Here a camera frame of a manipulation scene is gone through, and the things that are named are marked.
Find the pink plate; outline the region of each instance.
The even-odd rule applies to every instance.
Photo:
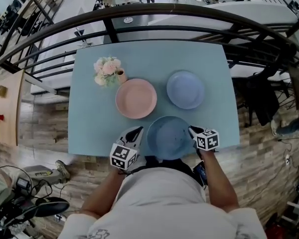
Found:
[[[131,79],[120,86],[116,93],[116,107],[130,119],[141,119],[149,115],[157,103],[157,94],[151,83],[142,79]]]

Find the flower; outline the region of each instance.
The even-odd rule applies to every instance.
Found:
[[[114,64],[117,68],[121,67],[121,61],[118,60],[117,58],[113,59],[113,64]]]
[[[106,84],[106,81],[104,80],[102,74],[98,74],[97,76],[95,76],[94,81],[100,86],[104,86]]]
[[[103,65],[99,65],[98,63],[94,63],[94,70],[96,73],[98,73],[100,70],[102,70]]]
[[[107,61],[107,62],[105,62],[104,63],[104,65],[103,65],[103,73],[105,74],[105,75],[111,75],[111,74],[114,74],[115,73],[115,71],[117,70],[117,63],[116,62],[114,62],[114,61]]]

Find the light blue table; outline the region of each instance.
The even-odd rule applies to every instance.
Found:
[[[121,60],[129,78],[145,79],[156,89],[157,106],[146,118],[122,116],[115,104],[119,86],[102,88],[94,82],[93,64],[98,58],[109,56]],[[167,96],[167,81],[180,70],[195,73],[205,85],[205,99],[196,109],[182,110]],[[69,103],[69,153],[109,156],[122,131],[142,125],[145,133],[140,154],[150,155],[147,129],[154,120],[166,115],[178,116],[190,125],[216,129],[221,148],[239,144],[236,100],[222,46],[187,41],[136,41],[78,50]]]

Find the white t-shirt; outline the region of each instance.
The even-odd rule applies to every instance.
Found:
[[[230,213],[205,203],[200,185],[169,168],[128,176],[99,220],[72,214],[59,239],[266,239],[254,209]]]

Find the pink flower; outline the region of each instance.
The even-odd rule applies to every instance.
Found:
[[[101,74],[98,74],[97,76],[95,76],[94,81],[100,86],[104,86],[106,84],[106,82]]]
[[[107,61],[105,62],[104,66],[103,66],[103,73],[105,75],[111,75],[114,74],[115,71],[117,70],[117,62],[113,62],[113,61]]]

